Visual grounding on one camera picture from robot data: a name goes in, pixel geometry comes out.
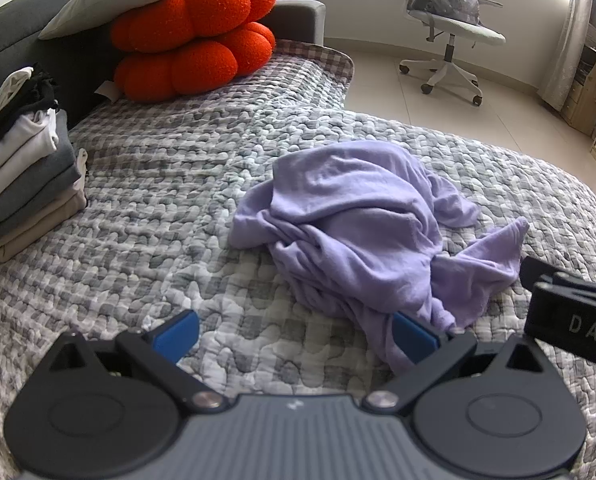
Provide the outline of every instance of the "chair base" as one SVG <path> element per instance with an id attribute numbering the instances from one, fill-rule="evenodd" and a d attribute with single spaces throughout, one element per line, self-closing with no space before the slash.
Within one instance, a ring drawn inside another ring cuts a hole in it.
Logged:
<path id="1" fill-rule="evenodd" d="M 422 68 L 432 70 L 435 72 L 424 85 L 421 86 L 423 93 L 431 93 L 433 87 L 437 85 L 442 79 L 449 74 L 456 74 L 460 77 L 458 81 L 460 84 L 473 91 L 476 96 L 473 98 L 473 104 L 480 106 L 482 102 L 482 90 L 478 88 L 478 78 L 470 72 L 463 70 L 453 61 L 446 61 L 444 59 L 432 59 L 431 61 L 420 61 L 413 59 L 404 59 L 400 61 L 400 72 L 403 74 L 409 73 L 411 68 Z"/>

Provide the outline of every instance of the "lavender cloth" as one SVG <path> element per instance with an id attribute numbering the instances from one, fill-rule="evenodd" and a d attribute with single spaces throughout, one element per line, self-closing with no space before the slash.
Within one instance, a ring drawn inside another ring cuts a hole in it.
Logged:
<path id="1" fill-rule="evenodd" d="M 353 320 L 398 373 L 411 361 L 393 342 L 393 313 L 442 330 L 465 327 L 518 278 L 522 217 L 457 256 L 440 254 L 438 223 L 467 227 L 478 215 L 454 184 L 406 150 L 358 140 L 278 158 L 273 180 L 239 202 L 229 243 L 266 244 L 300 303 Z"/>

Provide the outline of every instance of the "bed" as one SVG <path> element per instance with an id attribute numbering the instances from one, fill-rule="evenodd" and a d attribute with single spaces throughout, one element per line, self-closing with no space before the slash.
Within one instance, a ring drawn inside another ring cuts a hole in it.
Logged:
<path id="1" fill-rule="evenodd" d="M 265 250 L 227 245 L 238 200 L 285 153 L 399 144 L 482 208 L 476 228 L 443 232 L 446 253 L 524 215 L 524 254 L 596 280 L 596 197 L 585 184 L 510 150 L 344 110 L 352 75 L 344 54 L 282 40 L 267 66 L 218 91 L 151 106 L 120 99 L 73 127 L 89 155 L 87 208 L 0 264 L 0 480 L 16 474 L 6 409 L 65 330 L 111 338 L 193 308 L 201 339 L 180 366 L 228 396 L 361 397 L 391 377 L 350 322 L 294 300 Z M 529 298 L 515 283 L 472 330 L 497 341 L 520 332 Z M 587 419 L 575 475 L 595 479 L 596 365 L 542 347 Z"/>

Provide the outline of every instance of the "blue gripper pad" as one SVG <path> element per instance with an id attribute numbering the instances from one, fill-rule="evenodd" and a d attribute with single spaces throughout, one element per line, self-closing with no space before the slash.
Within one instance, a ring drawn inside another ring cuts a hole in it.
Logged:
<path id="1" fill-rule="evenodd" d="M 200 320 L 193 310 L 185 310 L 152 330 L 148 341 L 153 349 L 172 363 L 187 355 L 200 335 Z"/>
<path id="2" fill-rule="evenodd" d="M 393 315 L 391 334 L 395 344 L 413 364 L 418 364 L 447 341 L 447 335 L 427 321 L 397 312 Z"/>

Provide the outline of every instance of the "chair armrest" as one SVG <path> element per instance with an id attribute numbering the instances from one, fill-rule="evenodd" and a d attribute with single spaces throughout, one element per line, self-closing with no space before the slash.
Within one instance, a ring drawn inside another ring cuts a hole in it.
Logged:
<path id="1" fill-rule="evenodd" d="M 316 0 L 277 0 L 260 23 L 280 40 L 324 44 L 325 4 Z"/>
<path id="2" fill-rule="evenodd" d="M 492 7 L 499 7 L 499 8 L 504 7 L 503 4 L 499 4 L 498 2 L 495 2 L 494 0 L 478 0 L 478 3 L 480 5 L 490 5 Z"/>

